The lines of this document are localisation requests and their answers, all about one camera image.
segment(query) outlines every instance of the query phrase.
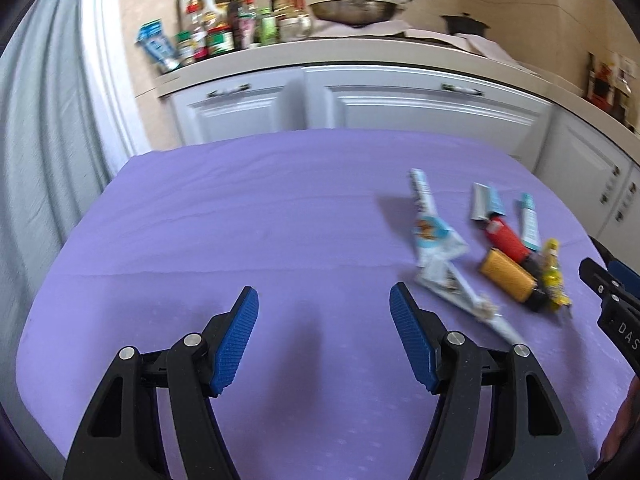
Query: blue gripper pad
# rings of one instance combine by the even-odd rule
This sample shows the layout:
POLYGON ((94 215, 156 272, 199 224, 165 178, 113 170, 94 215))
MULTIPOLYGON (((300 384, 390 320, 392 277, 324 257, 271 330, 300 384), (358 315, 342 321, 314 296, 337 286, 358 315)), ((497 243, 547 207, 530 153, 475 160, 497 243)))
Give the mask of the blue gripper pad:
POLYGON ((410 305, 406 296, 411 298, 404 283, 397 283, 391 288, 389 293, 391 317, 398 329, 415 378, 433 393, 439 382, 436 374, 436 352, 416 319, 419 312, 417 305, 410 305))
POLYGON ((216 395, 221 394, 234 380, 244 348, 258 317, 258 293, 252 288, 247 288, 244 298, 242 295, 239 298, 241 303, 236 303, 228 314, 233 317, 213 357, 210 387, 216 395))

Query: white door frame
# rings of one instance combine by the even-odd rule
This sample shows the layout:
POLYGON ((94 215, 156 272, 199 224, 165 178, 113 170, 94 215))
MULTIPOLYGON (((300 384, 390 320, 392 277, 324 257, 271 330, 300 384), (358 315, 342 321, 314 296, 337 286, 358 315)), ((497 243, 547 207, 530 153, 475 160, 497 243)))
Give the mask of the white door frame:
POLYGON ((120 0, 81 0, 82 63, 112 176, 151 151, 133 93, 120 24, 120 0))

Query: human hand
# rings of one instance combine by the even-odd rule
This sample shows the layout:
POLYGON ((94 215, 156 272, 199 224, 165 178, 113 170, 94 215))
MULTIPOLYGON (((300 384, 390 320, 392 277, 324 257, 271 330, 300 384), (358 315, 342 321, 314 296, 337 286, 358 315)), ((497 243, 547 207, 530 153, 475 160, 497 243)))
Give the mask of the human hand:
POLYGON ((626 399, 623 400, 616 415, 616 420, 602 443, 599 463, 609 462, 615 456, 620 448, 622 439, 636 423, 636 420, 632 420, 632 417, 634 399, 637 394, 640 394, 640 379, 636 376, 631 381, 626 399))

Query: black pot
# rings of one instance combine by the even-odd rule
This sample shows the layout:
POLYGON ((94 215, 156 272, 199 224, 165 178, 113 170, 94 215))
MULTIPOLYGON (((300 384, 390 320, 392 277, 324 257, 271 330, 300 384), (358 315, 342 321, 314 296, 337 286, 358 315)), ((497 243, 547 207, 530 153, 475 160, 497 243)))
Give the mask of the black pot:
POLYGON ((447 32, 454 34, 474 34, 484 38, 484 32, 491 28, 483 22, 469 17, 468 12, 463 12, 462 16, 441 16, 447 22, 447 32))

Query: countertop edge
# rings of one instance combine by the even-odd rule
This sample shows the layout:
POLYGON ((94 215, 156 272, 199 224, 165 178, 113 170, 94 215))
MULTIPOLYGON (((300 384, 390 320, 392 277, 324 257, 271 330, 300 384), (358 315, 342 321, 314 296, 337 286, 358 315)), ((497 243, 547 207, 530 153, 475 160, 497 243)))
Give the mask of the countertop edge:
POLYGON ((286 66, 381 63, 446 70, 505 84, 548 99, 574 113, 640 164, 640 139, 580 96, 516 67, 462 50, 416 41, 338 38, 280 43, 209 59, 156 78, 160 97, 220 78, 286 66))

